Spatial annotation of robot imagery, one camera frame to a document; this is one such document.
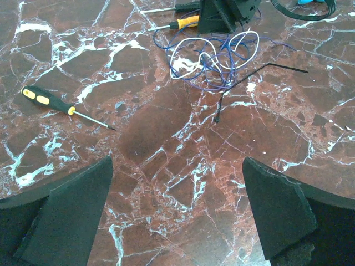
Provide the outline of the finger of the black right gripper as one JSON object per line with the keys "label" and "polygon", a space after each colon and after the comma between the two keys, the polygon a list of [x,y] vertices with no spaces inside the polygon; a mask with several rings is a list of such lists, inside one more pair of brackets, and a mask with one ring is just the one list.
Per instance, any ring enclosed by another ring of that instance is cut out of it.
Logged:
{"label": "finger of the black right gripper", "polygon": [[239,25],[250,22],[260,3],[260,0],[202,0],[197,31],[231,34]]}

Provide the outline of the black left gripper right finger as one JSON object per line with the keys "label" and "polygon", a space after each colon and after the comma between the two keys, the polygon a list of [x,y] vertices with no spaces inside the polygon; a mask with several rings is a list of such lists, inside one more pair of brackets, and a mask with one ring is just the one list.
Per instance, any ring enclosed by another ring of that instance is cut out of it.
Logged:
{"label": "black left gripper right finger", "polygon": [[247,157],[242,173],[271,265],[354,265],[354,200]]}

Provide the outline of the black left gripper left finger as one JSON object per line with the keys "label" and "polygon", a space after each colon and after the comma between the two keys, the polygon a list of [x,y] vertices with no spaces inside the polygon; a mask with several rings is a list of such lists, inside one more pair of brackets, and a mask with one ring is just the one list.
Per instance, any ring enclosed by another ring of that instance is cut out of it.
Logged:
{"label": "black left gripper left finger", "polygon": [[113,178],[107,156],[1,200],[1,265],[86,265]]}

